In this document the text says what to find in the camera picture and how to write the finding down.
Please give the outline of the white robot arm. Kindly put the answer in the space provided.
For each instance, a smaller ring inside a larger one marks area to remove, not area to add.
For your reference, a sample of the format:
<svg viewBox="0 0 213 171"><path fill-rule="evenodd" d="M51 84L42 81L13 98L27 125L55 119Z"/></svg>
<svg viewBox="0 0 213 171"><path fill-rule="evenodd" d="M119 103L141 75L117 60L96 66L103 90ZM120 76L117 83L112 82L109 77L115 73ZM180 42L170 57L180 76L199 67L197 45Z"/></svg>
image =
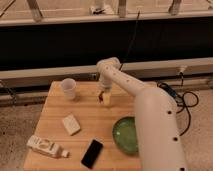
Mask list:
<svg viewBox="0 0 213 171"><path fill-rule="evenodd" d="M189 171L176 121L177 103L165 90L119 70L112 57L100 60L97 71L104 92L112 84L134 97L134 116L142 171Z"/></svg>

